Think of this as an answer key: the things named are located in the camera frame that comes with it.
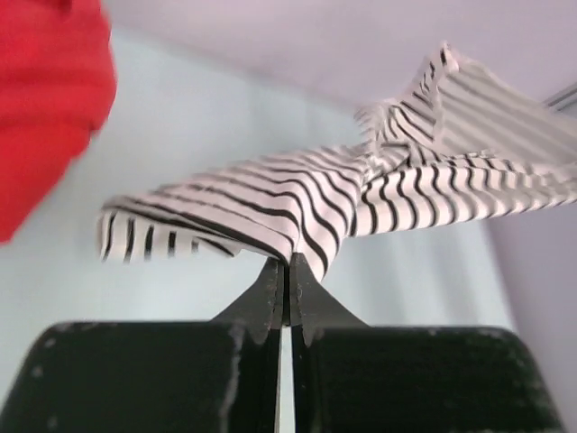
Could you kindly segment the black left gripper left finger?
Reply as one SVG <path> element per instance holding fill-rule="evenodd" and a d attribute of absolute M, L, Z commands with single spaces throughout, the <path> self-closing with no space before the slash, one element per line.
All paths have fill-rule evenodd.
<path fill-rule="evenodd" d="M 207 322 L 61 322 L 11 390 L 14 432 L 271 432 L 281 265 Z"/>

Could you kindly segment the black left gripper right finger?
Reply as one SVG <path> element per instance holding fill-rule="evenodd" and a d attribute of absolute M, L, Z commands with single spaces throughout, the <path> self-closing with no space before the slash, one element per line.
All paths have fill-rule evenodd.
<path fill-rule="evenodd" d="M 295 254 L 288 268 L 298 432 L 560 432 L 535 358 L 490 326 L 371 327 Z"/>

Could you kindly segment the black white striped tank top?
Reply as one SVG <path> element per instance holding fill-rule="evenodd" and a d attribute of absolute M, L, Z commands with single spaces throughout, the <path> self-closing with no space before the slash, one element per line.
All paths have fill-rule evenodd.
<path fill-rule="evenodd" d="M 576 122 L 447 44 L 400 96 L 358 114 L 353 146 L 282 153 L 102 207 L 105 260 L 242 250 L 322 279 L 349 237 L 515 215 L 576 199 Z"/>

